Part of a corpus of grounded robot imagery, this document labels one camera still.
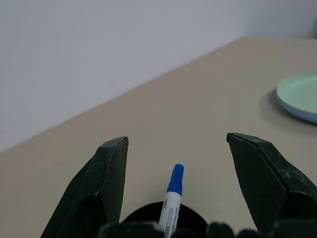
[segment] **stacked plates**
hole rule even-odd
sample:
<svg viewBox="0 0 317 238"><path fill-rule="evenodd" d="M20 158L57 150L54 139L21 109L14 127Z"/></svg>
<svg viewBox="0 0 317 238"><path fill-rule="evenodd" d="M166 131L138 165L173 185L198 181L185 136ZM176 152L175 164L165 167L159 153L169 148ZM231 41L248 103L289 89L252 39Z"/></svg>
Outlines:
<svg viewBox="0 0 317 238"><path fill-rule="evenodd" d="M277 99L289 113L317 123L317 71L284 79L277 87Z"/></svg>

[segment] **beige table surface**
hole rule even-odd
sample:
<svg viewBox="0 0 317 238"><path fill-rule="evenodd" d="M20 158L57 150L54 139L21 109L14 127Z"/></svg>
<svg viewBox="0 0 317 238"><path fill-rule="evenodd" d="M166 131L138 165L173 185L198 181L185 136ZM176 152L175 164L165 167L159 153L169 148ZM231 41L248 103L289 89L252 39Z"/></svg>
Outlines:
<svg viewBox="0 0 317 238"><path fill-rule="evenodd" d="M274 99L283 78L316 69L316 40L241 39L2 153L0 237L39 237L73 176L104 141L123 135L121 219L163 200L182 163L185 205L208 222L254 228L226 134L271 141L317 184L317 127Z"/></svg>

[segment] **blue marker cap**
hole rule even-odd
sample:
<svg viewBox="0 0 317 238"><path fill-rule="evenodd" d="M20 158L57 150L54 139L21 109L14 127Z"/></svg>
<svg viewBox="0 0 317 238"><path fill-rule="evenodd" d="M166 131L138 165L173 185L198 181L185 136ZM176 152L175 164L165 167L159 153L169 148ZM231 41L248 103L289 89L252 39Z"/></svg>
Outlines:
<svg viewBox="0 0 317 238"><path fill-rule="evenodd" d="M172 173L172 177L170 178L169 185L167 187L166 192L177 192L179 195L183 193L183 175L184 175L184 166L178 164L175 165Z"/></svg>

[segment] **light green plate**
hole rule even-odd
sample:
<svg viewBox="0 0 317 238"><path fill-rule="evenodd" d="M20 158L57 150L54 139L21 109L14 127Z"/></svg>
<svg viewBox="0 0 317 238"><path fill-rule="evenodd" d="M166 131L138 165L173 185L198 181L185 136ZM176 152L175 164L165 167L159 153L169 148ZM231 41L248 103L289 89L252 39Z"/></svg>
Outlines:
<svg viewBox="0 0 317 238"><path fill-rule="evenodd" d="M317 115L317 71L285 78L277 87L277 95L288 106Z"/></svg>

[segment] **marker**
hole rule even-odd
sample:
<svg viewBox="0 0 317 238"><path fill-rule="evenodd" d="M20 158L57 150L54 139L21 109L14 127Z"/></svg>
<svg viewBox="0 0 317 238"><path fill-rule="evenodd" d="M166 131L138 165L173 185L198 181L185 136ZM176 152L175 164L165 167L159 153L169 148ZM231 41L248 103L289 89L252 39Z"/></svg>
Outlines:
<svg viewBox="0 0 317 238"><path fill-rule="evenodd" d="M164 229L164 238L170 238L176 230L178 211L182 200L182 181L184 166L175 165L166 190L162 212L159 218L159 225Z"/></svg>

